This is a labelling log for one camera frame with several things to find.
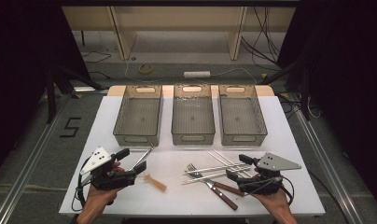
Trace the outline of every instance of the tabletop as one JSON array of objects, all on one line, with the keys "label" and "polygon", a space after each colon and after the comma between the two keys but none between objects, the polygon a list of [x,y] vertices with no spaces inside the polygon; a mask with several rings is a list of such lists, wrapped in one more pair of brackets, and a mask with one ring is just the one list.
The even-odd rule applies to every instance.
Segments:
[{"label": "tabletop", "polygon": [[[121,89],[121,87],[111,88],[110,94],[118,94],[118,91],[115,91],[116,89]],[[171,136],[173,97],[167,94],[167,92],[173,90],[173,86],[163,86],[162,89],[165,94],[163,95],[164,102],[161,114],[160,144],[147,156],[147,169],[144,173],[150,174],[167,186],[167,190],[164,192],[158,190],[139,175],[133,186],[119,192],[114,203],[106,207],[105,216],[254,217],[268,215],[269,213],[261,203],[251,196],[240,197],[222,189],[238,205],[238,209],[233,211],[204,183],[182,185],[183,181],[190,180],[184,172],[189,163],[193,163],[197,169],[202,169],[223,165],[222,161],[225,163],[239,162],[239,154],[259,159],[267,152],[301,165],[299,170],[281,172],[294,185],[295,199],[294,203],[291,204],[292,213],[303,216],[320,216],[325,213],[277,97],[259,94],[258,100],[268,130],[268,135],[260,147],[226,147],[221,145],[220,132],[217,131],[220,127],[217,113],[218,98],[214,94],[217,86],[212,86],[216,127],[213,145],[175,146]],[[72,210],[71,204],[77,186],[77,175],[82,163],[91,155],[93,150],[102,146],[108,153],[112,154],[125,148],[119,146],[113,135],[122,96],[111,95],[105,96],[101,102],[86,146],[63,200],[60,209],[60,213],[63,215],[72,216],[76,213]],[[131,168],[144,155],[148,147],[130,147],[130,149],[131,154],[121,161],[121,165],[126,168]],[[251,175],[255,174],[253,169],[248,172]],[[225,176],[215,180],[237,188],[236,184]],[[288,183],[285,183],[285,186],[289,191],[292,191]],[[73,206],[76,209],[80,208],[77,200],[74,201]]]}]

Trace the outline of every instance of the gray floor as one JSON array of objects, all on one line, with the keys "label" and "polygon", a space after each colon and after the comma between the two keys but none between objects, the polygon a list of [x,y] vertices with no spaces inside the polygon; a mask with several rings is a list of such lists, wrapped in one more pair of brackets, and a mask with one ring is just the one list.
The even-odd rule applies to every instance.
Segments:
[{"label": "gray floor", "polygon": [[[116,42],[112,33],[108,32],[85,32],[86,46],[80,46],[80,32],[74,32],[83,54],[91,51],[110,53],[111,57],[96,62],[104,58],[104,55],[92,53],[83,57],[87,61],[89,71],[103,72],[111,79],[107,79],[99,73],[91,73],[94,81],[105,85],[118,85],[137,83],[141,81],[159,80],[159,83],[173,83],[182,78],[183,72],[191,70],[209,70],[211,74],[219,74],[231,69],[234,70],[226,75],[207,79],[212,83],[232,82],[237,83],[261,80],[261,74],[271,75],[274,71],[254,66],[252,57],[244,49],[240,50],[237,61],[231,61],[227,49],[225,36],[222,33],[185,33],[185,32],[143,32],[140,33],[135,41],[133,53],[126,64],[119,58],[116,50]],[[246,39],[254,39],[256,34],[245,34]],[[284,34],[272,35],[277,46],[283,42]],[[267,52],[264,40],[261,40],[260,48]],[[137,67],[142,63],[152,63],[155,65],[154,72],[148,76],[138,74]],[[267,61],[256,60],[256,63],[264,66],[271,66]],[[275,92],[284,89],[285,80],[282,78],[272,84]],[[44,147],[39,161],[33,170],[28,186],[24,190],[15,209],[9,217],[8,223],[68,223],[70,217],[59,215],[59,207],[63,201],[65,190],[69,185],[70,179],[77,166],[82,148],[84,147],[88,134],[95,119],[97,109],[104,94],[90,93],[82,94],[78,97],[58,98],[59,106],[64,105],[61,114],[55,124],[55,128],[49,137],[49,142]],[[283,104],[287,111],[289,105]],[[299,121],[300,112],[286,113],[288,123],[294,134],[296,142],[306,166],[315,173],[329,188],[328,178],[324,169],[314,153],[313,146],[305,134]],[[11,151],[3,167],[0,169],[0,205],[9,193],[9,186],[13,185],[21,173],[22,167],[31,157],[31,153],[36,148],[37,140],[42,136],[43,130],[47,127],[47,99],[42,99],[38,104],[36,113],[33,114],[31,123],[28,125],[25,135],[18,141],[17,148]],[[61,138],[63,134],[70,134],[72,130],[65,130],[65,123],[69,118],[80,118],[71,124],[79,127],[74,138]],[[328,126],[327,119],[321,116],[319,119],[312,118],[311,124],[314,126],[317,136],[321,141],[328,157],[332,161],[333,167],[346,188],[349,196],[354,202],[354,206],[363,223],[377,223],[377,202],[375,202],[366,185],[357,174],[355,167],[342,154],[338,139],[335,138],[333,131]],[[327,194],[325,189],[315,180],[314,185],[319,197],[325,206],[326,213],[322,217],[297,217],[299,223],[344,223],[342,213]],[[158,220],[162,223],[169,223],[166,220]],[[211,223],[242,223],[242,220],[217,219],[207,220]],[[130,219],[125,223],[156,223],[156,220]],[[121,223],[118,217],[101,217],[96,223]],[[250,218],[250,223],[272,223],[271,217]]]}]

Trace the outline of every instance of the cutlery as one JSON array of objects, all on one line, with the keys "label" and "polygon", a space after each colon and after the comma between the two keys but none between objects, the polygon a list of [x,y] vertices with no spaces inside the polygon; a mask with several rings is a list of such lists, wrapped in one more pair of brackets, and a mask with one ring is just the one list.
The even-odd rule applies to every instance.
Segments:
[{"label": "cutlery", "polygon": [[[188,165],[188,169],[190,171],[193,171],[193,170],[197,170],[194,165],[192,164],[189,164]],[[202,174],[200,172],[197,172],[197,173],[192,173],[192,174],[189,174],[191,175],[192,177],[195,177],[195,178],[199,178],[199,177],[203,177]],[[215,186],[215,181],[209,181],[208,179],[204,179],[203,181],[208,187],[209,189],[211,189],[219,198],[221,198],[230,208],[232,208],[232,210],[237,210],[238,208],[238,205],[236,205],[232,200],[230,200],[226,195],[224,195],[219,189],[216,188]],[[233,188],[232,187],[229,187],[229,186],[226,186],[226,185],[222,185],[222,187],[220,188],[225,188],[227,187],[227,190],[232,190]]]},{"label": "cutlery", "polygon": [[195,173],[195,172],[212,172],[212,171],[218,171],[218,170],[225,170],[225,169],[228,169],[228,168],[239,169],[239,168],[244,168],[244,167],[250,167],[250,166],[247,166],[246,163],[244,163],[244,162],[240,162],[240,163],[234,163],[234,164],[230,164],[230,165],[210,167],[210,168],[196,170],[196,171],[186,171],[186,174],[191,174],[191,173]]},{"label": "cutlery", "polygon": [[[237,172],[242,172],[242,171],[249,170],[249,169],[250,169],[250,167],[245,167],[245,168],[233,170],[232,172],[237,173]],[[191,180],[188,180],[188,181],[183,181],[182,184],[186,185],[186,184],[196,183],[196,182],[199,182],[199,181],[204,181],[204,179],[217,178],[217,177],[221,177],[221,176],[225,176],[225,175],[226,175],[226,172],[220,173],[220,174],[215,174],[215,175],[207,175],[207,176],[203,176],[203,177],[199,177],[199,178],[194,177],[194,179],[191,179]]]},{"label": "cutlery", "polygon": [[135,168],[135,166],[137,164],[139,164],[139,162],[141,162],[146,156],[148,156],[148,154],[150,154],[151,151],[153,151],[154,146],[153,146],[153,144],[151,142],[150,142],[150,144],[151,144],[151,148],[148,151],[146,151],[146,153],[136,162],[136,164],[133,166],[133,168]]}]

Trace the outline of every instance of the metal chopstick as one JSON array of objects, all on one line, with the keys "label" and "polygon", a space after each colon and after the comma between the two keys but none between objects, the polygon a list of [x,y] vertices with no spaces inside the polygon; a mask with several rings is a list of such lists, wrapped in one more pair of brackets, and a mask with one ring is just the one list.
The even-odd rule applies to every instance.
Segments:
[{"label": "metal chopstick", "polygon": [[139,164],[139,162],[141,162],[146,156],[148,156],[148,154],[150,154],[150,152],[154,149],[154,146],[153,146],[153,144],[150,142],[150,144],[151,144],[151,148],[145,153],[145,155],[143,155],[137,162],[136,162],[136,164],[133,166],[133,168],[135,168],[135,166],[137,165],[137,164]]},{"label": "metal chopstick", "polygon": [[[233,170],[233,172],[236,173],[236,172],[241,172],[241,171],[249,170],[249,169],[250,169],[250,167],[241,168],[241,169]],[[212,179],[212,178],[217,178],[217,177],[221,177],[221,176],[224,176],[224,175],[226,175],[226,173],[220,173],[220,174],[216,174],[216,175],[207,175],[207,176],[204,176],[204,177],[195,178],[195,179],[191,179],[191,180],[188,180],[188,181],[182,181],[182,184],[183,185],[191,184],[191,183],[203,181],[204,179]]]},{"label": "metal chopstick", "polygon": [[204,169],[196,170],[196,171],[185,171],[185,172],[186,172],[186,174],[192,174],[192,173],[195,173],[195,172],[212,172],[212,171],[223,170],[225,168],[231,168],[231,167],[234,167],[234,166],[244,166],[244,165],[246,165],[246,163],[241,162],[241,163],[234,163],[234,164],[231,164],[231,165],[216,166],[216,167],[204,168]]}]

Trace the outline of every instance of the cable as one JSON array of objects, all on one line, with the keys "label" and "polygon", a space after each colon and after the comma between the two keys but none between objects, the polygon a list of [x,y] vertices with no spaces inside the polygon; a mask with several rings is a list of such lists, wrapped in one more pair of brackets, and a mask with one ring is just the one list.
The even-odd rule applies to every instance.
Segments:
[{"label": "cable", "polygon": [[290,183],[290,186],[291,186],[291,190],[292,190],[292,193],[290,194],[290,192],[285,189],[284,186],[281,186],[281,189],[287,194],[287,196],[289,197],[290,201],[288,202],[288,205],[291,205],[293,203],[293,199],[294,199],[294,186],[293,186],[293,183],[291,183],[291,181],[289,179],[287,179],[286,177],[282,176],[282,178],[284,178],[285,180],[287,180],[289,183]]},{"label": "cable", "polygon": [[[125,69],[124,76],[126,78],[130,79],[130,80],[138,81],[138,82],[144,82],[144,83],[154,83],[154,82],[163,81],[163,80],[171,80],[170,78],[160,78],[160,79],[155,79],[155,80],[141,80],[141,79],[137,79],[137,78],[133,78],[133,77],[128,77],[128,67],[129,67],[128,60],[125,60],[125,63],[127,64],[127,67]],[[218,73],[218,74],[215,74],[215,75],[211,75],[211,77],[217,77],[217,76],[225,75],[225,74],[227,74],[229,72],[236,71],[236,70],[244,70],[253,79],[253,81],[255,82],[255,85],[258,83],[256,81],[256,79],[246,69],[244,69],[244,68],[232,68],[231,70],[228,70],[226,72],[222,72],[222,73]],[[172,81],[187,80],[187,79],[197,80],[197,81],[200,81],[202,83],[206,83],[206,84],[210,84],[210,85],[212,85],[212,84],[218,85],[217,83],[211,83],[211,82],[202,81],[202,80],[197,79],[197,78],[186,78],[186,77],[172,79]]]},{"label": "cable", "polygon": [[265,35],[265,37],[267,38],[268,49],[269,49],[270,54],[272,55],[273,59],[276,61],[273,54],[275,54],[278,57],[278,53],[276,53],[276,51],[279,52],[279,49],[273,44],[273,41],[272,41],[272,38],[271,38],[271,33],[269,31],[270,20],[268,18],[269,18],[270,8],[269,7],[264,8],[264,22],[263,22],[262,25],[261,25],[260,18],[258,16],[258,12],[256,11],[256,8],[253,7],[253,9],[255,10],[256,17],[258,19],[258,24],[260,25],[260,28],[261,28],[260,34],[263,33]]},{"label": "cable", "polygon": [[281,104],[289,104],[290,105],[290,109],[288,111],[285,111],[285,114],[287,113],[290,113],[292,110],[293,110],[293,107],[294,106],[297,106],[297,107],[300,107],[300,102],[293,102],[293,101],[290,101],[288,100],[285,96],[283,96],[280,92],[277,92],[275,94],[279,99],[282,99],[284,102],[281,102]]},{"label": "cable", "polygon": [[98,51],[91,51],[90,53],[88,53],[88,54],[82,54],[81,55],[81,57],[87,57],[87,56],[89,56],[90,54],[92,54],[92,53],[98,53],[98,54],[102,54],[102,55],[106,55],[106,57],[105,58],[103,58],[103,59],[101,59],[101,60],[98,60],[98,61],[95,61],[95,62],[91,62],[91,61],[85,61],[85,63],[98,63],[98,62],[101,62],[101,61],[103,61],[103,60],[106,60],[106,59],[108,59],[108,58],[110,58],[112,55],[111,54],[108,54],[108,53],[101,53],[101,52],[98,52]]},{"label": "cable", "polygon": [[[87,164],[87,162],[88,162],[89,159],[90,159],[90,157],[88,157],[88,158],[84,161],[84,163],[83,163],[83,165],[81,166],[81,169],[80,169],[80,170],[83,169],[83,167]],[[84,186],[86,186],[88,183],[86,183],[84,186],[82,186],[82,185],[81,185],[81,177],[82,177],[81,173],[78,173],[76,192],[75,192],[75,196],[74,196],[74,198],[72,199],[72,204],[71,204],[71,208],[72,208],[72,210],[75,211],[75,212],[79,212],[79,211],[82,210],[82,209],[76,210],[76,209],[73,207],[73,204],[74,204],[74,202],[75,202],[75,199],[77,199],[77,200],[80,201],[82,207],[84,207],[84,204],[86,203],[86,201],[85,201],[85,199],[84,199],[83,188],[84,188]]]},{"label": "cable", "polygon": [[265,184],[265,185],[259,187],[258,189],[255,189],[255,190],[251,191],[250,193],[247,193],[247,194],[244,195],[244,196],[252,195],[252,194],[256,193],[257,191],[259,191],[259,190],[261,190],[261,189],[264,189],[265,187],[269,186],[269,185],[272,183],[272,179],[269,179],[269,180],[267,180],[267,181],[268,181],[267,184]]},{"label": "cable", "polygon": [[221,75],[224,75],[224,74],[230,73],[232,71],[236,71],[236,70],[244,70],[253,79],[253,81],[255,81],[255,85],[258,84],[258,82],[252,77],[252,75],[250,75],[250,73],[246,69],[244,69],[244,68],[233,68],[233,69],[231,69],[231,70],[229,70],[227,72],[223,72],[223,73],[211,75],[211,77],[221,76]]},{"label": "cable", "polygon": [[313,176],[317,182],[320,183],[320,185],[322,185],[322,187],[328,192],[328,195],[330,195],[331,199],[337,204],[338,208],[340,209],[342,215],[343,215],[343,219],[345,219],[345,222],[349,224],[349,221],[348,221],[348,217],[345,215],[345,213],[343,212],[342,210],[342,206],[340,205],[340,203],[338,202],[337,198],[334,196],[334,194],[331,192],[331,190],[328,189],[328,187],[326,187],[326,185],[319,179],[319,177],[317,177],[314,173],[312,173],[308,168],[307,168],[307,171],[308,173]]},{"label": "cable", "polygon": [[276,72],[281,71],[280,69],[272,69],[272,68],[268,68],[268,67],[261,66],[261,65],[259,65],[258,63],[256,63],[254,56],[257,56],[257,57],[262,58],[262,59],[266,59],[266,60],[270,61],[271,63],[277,65],[275,61],[271,60],[271,59],[268,58],[266,55],[264,55],[263,53],[261,53],[261,52],[258,51],[257,49],[254,49],[254,47],[250,46],[249,43],[247,43],[247,41],[246,41],[243,37],[242,37],[241,43],[242,43],[243,47],[244,47],[247,51],[249,51],[249,52],[252,54],[252,62],[253,62],[257,67],[264,68],[264,69],[271,70],[271,71],[276,71]]},{"label": "cable", "polygon": [[319,119],[321,114],[322,114],[322,111],[319,111],[319,114],[316,116],[313,114],[313,112],[311,111],[311,108],[310,108],[310,102],[311,102],[311,97],[308,99],[308,111],[310,112],[311,116],[314,117],[315,119]]},{"label": "cable", "polygon": [[98,71],[89,72],[89,73],[98,73],[98,74],[101,74],[101,75],[102,75],[102,76],[104,76],[104,77],[107,77],[107,79],[110,79],[110,78],[112,78],[112,77],[110,77],[110,76],[106,75],[105,73],[102,73],[102,72],[98,72]]},{"label": "cable", "polygon": [[300,108],[297,108],[297,107],[296,107],[296,110],[295,110],[291,115],[289,115],[289,117],[287,117],[287,119],[290,119],[294,114],[297,113],[297,111],[300,111]]}]

